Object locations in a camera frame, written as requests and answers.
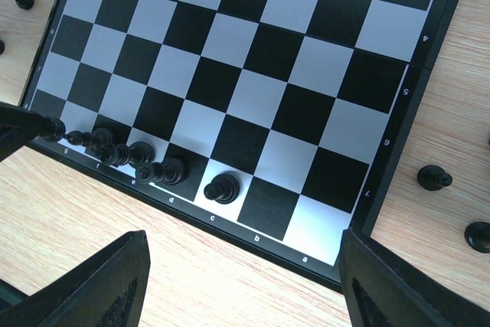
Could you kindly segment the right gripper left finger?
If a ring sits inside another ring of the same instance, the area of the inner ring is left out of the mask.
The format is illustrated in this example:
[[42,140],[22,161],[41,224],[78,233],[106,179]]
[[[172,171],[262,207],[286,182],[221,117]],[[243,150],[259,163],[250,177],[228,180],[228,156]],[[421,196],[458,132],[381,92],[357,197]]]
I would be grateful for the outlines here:
[[150,270],[146,232],[130,231],[1,312],[2,326],[137,326]]

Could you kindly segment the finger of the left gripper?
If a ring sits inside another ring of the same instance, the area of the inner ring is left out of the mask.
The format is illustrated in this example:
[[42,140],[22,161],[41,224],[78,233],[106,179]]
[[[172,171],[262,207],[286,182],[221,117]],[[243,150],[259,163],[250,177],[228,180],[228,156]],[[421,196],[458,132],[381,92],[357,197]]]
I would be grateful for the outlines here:
[[46,133],[49,125],[50,119],[39,113],[1,102],[1,160]]

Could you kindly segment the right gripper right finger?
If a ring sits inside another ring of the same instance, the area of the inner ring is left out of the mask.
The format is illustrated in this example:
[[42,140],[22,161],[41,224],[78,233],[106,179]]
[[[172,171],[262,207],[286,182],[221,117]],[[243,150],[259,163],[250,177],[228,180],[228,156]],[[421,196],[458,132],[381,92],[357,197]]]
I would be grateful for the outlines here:
[[489,325],[489,311],[351,228],[343,231],[338,265],[353,326]]

